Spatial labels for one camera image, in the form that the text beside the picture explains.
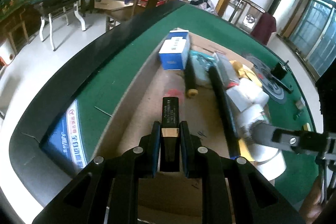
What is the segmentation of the right hand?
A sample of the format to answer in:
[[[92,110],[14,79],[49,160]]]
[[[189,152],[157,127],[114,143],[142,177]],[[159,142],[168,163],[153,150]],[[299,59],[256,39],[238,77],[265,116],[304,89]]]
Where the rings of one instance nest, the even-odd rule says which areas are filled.
[[[303,218],[306,224],[313,223],[320,213],[322,212],[323,206],[321,205],[321,176],[318,176],[310,192],[303,200],[303,203],[299,209],[299,215]]]

